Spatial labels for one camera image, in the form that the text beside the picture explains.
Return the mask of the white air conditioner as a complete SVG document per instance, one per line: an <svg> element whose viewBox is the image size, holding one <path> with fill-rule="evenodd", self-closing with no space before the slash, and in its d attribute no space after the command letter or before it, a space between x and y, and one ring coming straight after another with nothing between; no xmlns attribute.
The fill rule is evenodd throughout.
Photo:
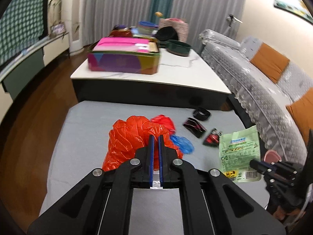
<svg viewBox="0 0 313 235"><path fill-rule="evenodd" d="M83 5L84 0L62 0L60 13L69 34L70 55L79 54L83 50Z"/></svg>

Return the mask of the red plastic wrapper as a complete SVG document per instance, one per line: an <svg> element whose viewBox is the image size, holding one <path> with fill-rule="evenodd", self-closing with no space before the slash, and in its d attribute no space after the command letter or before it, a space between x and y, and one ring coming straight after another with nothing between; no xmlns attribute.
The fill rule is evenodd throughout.
<svg viewBox="0 0 313 235"><path fill-rule="evenodd" d="M176 133L176 128L174 126L174 122L172 119L165 115L158 115L150 120L153 123L162 125L164 128L166 128L169 131L170 135L173 135Z"/></svg>

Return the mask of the far orange cushion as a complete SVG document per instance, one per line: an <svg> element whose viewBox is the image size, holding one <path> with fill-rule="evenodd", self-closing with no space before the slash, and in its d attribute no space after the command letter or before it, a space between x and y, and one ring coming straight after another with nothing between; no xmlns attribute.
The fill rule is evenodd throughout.
<svg viewBox="0 0 313 235"><path fill-rule="evenodd" d="M276 84L290 60L268 44L262 43L250 63Z"/></svg>

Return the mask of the tv cabinet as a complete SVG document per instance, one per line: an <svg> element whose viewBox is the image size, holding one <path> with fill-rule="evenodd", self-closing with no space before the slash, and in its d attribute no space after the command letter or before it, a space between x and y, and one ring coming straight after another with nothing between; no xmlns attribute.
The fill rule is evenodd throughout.
<svg viewBox="0 0 313 235"><path fill-rule="evenodd" d="M5 66L1 70L1 111L6 112L34 76L64 52L69 52L68 32L43 38Z"/></svg>

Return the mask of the blue plastic shoe cover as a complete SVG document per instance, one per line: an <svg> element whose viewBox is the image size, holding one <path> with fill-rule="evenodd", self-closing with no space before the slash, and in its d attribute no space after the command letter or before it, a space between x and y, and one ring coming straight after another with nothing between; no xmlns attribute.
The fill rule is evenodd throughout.
<svg viewBox="0 0 313 235"><path fill-rule="evenodd" d="M190 140L185 137L177 136L176 134L170 135L171 141L179 147L183 154L192 154L194 152L194 146Z"/></svg>

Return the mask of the black hat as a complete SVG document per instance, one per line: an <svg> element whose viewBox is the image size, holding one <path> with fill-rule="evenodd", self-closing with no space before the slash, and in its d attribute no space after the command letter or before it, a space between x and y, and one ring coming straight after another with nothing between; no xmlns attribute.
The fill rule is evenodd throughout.
<svg viewBox="0 0 313 235"><path fill-rule="evenodd" d="M171 26L160 28L155 34L155 38L159 41L179 40L178 33Z"/></svg>

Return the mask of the orange cushion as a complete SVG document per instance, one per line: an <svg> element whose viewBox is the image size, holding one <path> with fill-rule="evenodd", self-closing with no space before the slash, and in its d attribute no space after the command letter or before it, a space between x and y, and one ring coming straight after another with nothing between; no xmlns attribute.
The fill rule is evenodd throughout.
<svg viewBox="0 0 313 235"><path fill-rule="evenodd" d="M276 84L290 60L268 44L262 43L250 63Z"/></svg>
<svg viewBox="0 0 313 235"><path fill-rule="evenodd" d="M299 100L286 106L306 145L313 125L313 89L310 88Z"/></svg>

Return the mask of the near orange cushion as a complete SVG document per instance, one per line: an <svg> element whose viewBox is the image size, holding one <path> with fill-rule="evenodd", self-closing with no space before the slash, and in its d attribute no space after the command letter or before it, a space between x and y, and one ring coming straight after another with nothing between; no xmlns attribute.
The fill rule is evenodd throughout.
<svg viewBox="0 0 313 235"><path fill-rule="evenodd" d="M313 89L310 88L299 100L286 106L306 145L313 125Z"/></svg>

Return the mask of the colourful rectangular box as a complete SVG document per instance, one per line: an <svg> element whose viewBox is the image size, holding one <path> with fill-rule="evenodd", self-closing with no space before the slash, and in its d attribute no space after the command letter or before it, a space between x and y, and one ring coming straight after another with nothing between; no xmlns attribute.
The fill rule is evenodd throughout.
<svg viewBox="0 0 313 235"><path fill-rule="evenodd" d="M149 39L104 37L90 46L87 63L91 71L152 75L160 57L159 47Z"/></svg>

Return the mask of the orange plastic bag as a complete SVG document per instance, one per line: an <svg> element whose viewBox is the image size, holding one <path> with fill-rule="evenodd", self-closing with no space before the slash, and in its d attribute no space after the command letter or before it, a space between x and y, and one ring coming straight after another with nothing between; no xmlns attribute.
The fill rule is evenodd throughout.
<svg viewBox="0 0 313 235"><path fill-rule="evenodd" d="M130 116L126 120L117 120L109 132L108 152L102 169L111 171L123 162L135 157L136 151L148 146L149 136L157 140L163 135L165 146L176 150L178 158L183 157L179 147L170 139L169 131L162 125L153 123L145 116Z"/></svg>

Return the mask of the pink plastic trash bin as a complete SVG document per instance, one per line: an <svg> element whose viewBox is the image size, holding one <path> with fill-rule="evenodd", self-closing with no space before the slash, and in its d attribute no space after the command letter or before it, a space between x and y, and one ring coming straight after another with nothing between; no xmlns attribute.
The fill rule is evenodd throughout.
<svg viewBox="0 0 313 235"><path fill-rule="evenodd" d="M263 158L263 160L267 163L276 163L281 159L281 156L275 150L267 150Z"/></svg>

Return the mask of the green snack bag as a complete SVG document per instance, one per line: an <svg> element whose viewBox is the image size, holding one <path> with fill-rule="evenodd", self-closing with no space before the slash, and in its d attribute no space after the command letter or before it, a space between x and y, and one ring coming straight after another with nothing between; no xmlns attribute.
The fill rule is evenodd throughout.
<svg viewBox="0 0 313 235"><path fill-rule="evenodd" d="M261 159L261 148L256 126L223 134L219 140L222 173L235 183L259 181L261 174L250 167L250 161Z"/></svg>

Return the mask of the pink woven basket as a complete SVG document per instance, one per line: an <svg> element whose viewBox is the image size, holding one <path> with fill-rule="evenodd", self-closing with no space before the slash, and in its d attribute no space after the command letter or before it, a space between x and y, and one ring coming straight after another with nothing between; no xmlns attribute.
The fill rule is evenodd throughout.
<svg viewBox="0 0 313 235"><path fill-rule="evenodd" d="M159 20L159 28L173 27L177 34L179 41L186 42L188 38L189 25L179 18L161 18Z"/></svg>

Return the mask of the photo frame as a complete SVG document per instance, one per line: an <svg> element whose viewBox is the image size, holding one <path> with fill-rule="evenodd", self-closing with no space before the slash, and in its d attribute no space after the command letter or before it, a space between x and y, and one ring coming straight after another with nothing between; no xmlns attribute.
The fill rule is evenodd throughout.
<svg viewBox="0 0 313 235"><path fill-rule="evenodd" d="M51 38L54 38L60 34L65 34L65 33L66 33L65 23L60 22L51 26L51 33L50 33Z"/></svg>

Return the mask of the black pink patterned wrapper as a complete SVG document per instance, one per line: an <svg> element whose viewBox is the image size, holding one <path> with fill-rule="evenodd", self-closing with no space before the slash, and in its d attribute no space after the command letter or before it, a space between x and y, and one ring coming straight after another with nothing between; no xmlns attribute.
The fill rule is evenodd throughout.
<svg viewBox="0 0 313 235"><path fill-rule="evenodd" d="M196 119L188 117L183 126L197 138L201 138L206 132L206 128Z"/></svg>

